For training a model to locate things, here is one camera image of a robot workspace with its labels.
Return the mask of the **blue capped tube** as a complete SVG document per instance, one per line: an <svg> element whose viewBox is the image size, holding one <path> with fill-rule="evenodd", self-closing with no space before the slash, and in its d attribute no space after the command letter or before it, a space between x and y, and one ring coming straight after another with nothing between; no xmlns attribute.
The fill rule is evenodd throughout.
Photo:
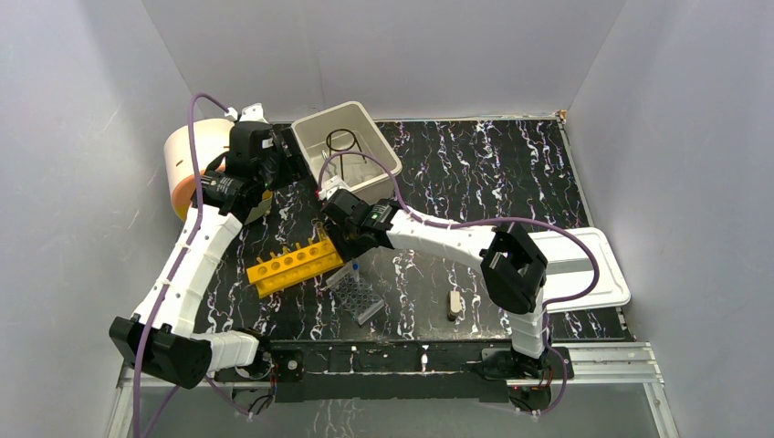
<svg viewBox="0 0 774 438"><path fill-rule="evenodd" d="M357 260L351 262L351 278L356 288L361 287L360 265Z"/></svg>

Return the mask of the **beige plastic tub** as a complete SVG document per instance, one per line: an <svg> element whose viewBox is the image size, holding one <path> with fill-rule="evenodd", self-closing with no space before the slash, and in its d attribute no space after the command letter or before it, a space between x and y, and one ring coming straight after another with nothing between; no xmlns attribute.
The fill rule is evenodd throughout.
<svg viewBox="0 0 774 438"><path fill-rule="evenodd" d="M314 179L324 182L338 175L351 192L367 203L392 197L394 186L390 177L398 176L403 165L361 103L342 103L296 120L290 128ZM325 138L339 128L354 131L363 152L353 149L329 155Z"/></svg>

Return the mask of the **black wire ring stand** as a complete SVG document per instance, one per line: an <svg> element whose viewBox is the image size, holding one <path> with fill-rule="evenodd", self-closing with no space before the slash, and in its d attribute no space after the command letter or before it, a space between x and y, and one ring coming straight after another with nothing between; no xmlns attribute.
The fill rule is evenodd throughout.
<svg viewBox="0 0 774 438"><path fill-rule="evenodd" d="M325 145L329 155L356 149L363 152L356 133L349 129L335 129L330 131L325 138Z"/></svg>

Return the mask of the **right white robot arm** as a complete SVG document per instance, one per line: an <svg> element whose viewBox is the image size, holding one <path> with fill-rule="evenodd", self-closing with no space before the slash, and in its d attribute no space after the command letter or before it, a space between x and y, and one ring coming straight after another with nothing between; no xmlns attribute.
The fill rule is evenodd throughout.
<svg viewBox="0 0 774 438"><path fill-rule="evenodd" d="M540 379L550 365L543 287L548 259L518 224L463 226L407 213L395 200L369 204L346 189L323 201L324 229L345 261L373 248L442 257L483 277L489 299L507 315L511 347L487 353L477 373L490 380Z"/></svg>

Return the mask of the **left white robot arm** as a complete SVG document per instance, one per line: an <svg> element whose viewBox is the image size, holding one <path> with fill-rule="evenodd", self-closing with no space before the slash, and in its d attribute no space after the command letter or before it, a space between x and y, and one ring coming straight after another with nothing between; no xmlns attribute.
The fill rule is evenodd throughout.
<svg viewBox="0 0 774 438"><path fill-rule="evenodd" d="M204 293L231 242L256 220L264 194L309 177L292 130L238 121L229 144L196 170L183 230L159 277L129 318L116 317L109 336L131 367L185 389L219 370L238 368L261 380L271 353L252 329L196 333Z"/></svg>

